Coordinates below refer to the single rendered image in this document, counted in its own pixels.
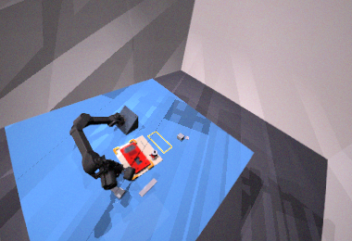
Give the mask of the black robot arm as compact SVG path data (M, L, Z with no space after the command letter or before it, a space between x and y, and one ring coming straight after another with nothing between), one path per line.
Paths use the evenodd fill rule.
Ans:
M83 129L91 125L104 125L108 127L114 127L116 124L121 126L125 122L125 118L118 112L108 117L92 117L90 114L82 113L73 122L69 130L69 134L73 137L81 155L82 155L82 166L83 170L90 174L94 179L101 179L101 187L104 190L111 190L116 187L119 175L115 174L115 163L114 161L102 157L94 152L92 149ZM95 171L99 171L95 173Z

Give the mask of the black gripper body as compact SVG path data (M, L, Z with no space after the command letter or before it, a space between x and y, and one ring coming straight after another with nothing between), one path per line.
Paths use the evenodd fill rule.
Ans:
M108 159L108 160L111 160L111 161L114 161L115 163L115 169L113 172L115 172L115 174L117 175L120 175L122 172L124 172L124 176L123 176L123 179L124 180L127 180L129 182L132 181L133 179L133 176L134 174L136 173L136 169L133 168L133 167L127 167L127 168L124 168L123 167L123 164L120 164L118 162L115 162L115 160L112 160L112 159ZM124 171L125 170L125 171Z

